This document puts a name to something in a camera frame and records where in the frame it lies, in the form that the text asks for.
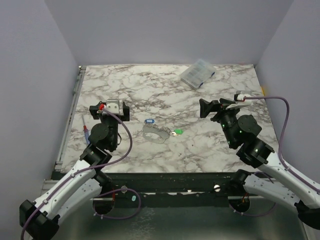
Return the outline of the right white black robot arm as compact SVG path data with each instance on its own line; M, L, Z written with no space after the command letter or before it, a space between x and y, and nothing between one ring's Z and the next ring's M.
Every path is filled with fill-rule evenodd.
M282 146L275 151L259 139L262 128L253 115L237 117L241 108L248 107L257 98L249 94L235 94L233 100L199 100L200 118L206 118L221 125L229 148L237 150L239 159L268 176L279 184L258 178L244 170L238 170L230 182L229 189L240 196L244 192L269 199L283 205L297 214L309 227L320 228L320 185L287 163L282 156Z

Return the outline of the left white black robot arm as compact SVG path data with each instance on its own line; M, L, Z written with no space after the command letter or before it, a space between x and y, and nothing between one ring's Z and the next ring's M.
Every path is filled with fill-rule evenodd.
M73 167L49 190L34 201L25 200L19 207L20 238L29 234L34 240L50 240L65 218L84 202L112 191L111 179L102 172L114 164L111 153L121 142L119 125L130 121L130 107L109 99L89 107L100 123L93 126L89 144Z

